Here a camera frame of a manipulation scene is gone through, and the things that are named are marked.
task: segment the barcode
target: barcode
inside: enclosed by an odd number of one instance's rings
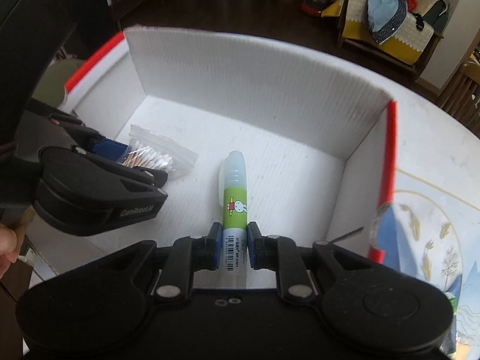
[[[233,271],[233,257],[234,257],[234,243],[235,243],[235,236],[229,235],[226,238],[226,245],[225,245],[225,267],[227,271]]]

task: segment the wooden floor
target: wooden floor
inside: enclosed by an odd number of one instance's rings
[[[356,48],[336,45],[335,19],[315,19],[299,11],[302,0],[151,0],[121,24],[182,27],[233,32],[309,47],[364,66],[433,100],[435,95],[411,83],[401,69]]]

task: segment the wooden chair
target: wooden chair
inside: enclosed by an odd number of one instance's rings
[[[435,104],[480,138],[480,109],[477,109],[480,98],[472,100],[479,85],[480,65],[466,62],[455,73]]]

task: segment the clothing pile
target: clothing pile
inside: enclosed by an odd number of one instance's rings
[[[376,43],[384,43],[397,32],[404,23],[407,12],[413,9],[413,3],[414,0],[367,0],[368,29]],[[417,30],[423,30],[422,17],[415,17]]]

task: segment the plastic zip bag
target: plastic zip bag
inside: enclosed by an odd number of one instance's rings
[[[159,169],[174,179],[190,173],[198,158],[198,154],[173,139],[140,126],[130,125],[129,137],[127,150],[117,160],[129,168]]]

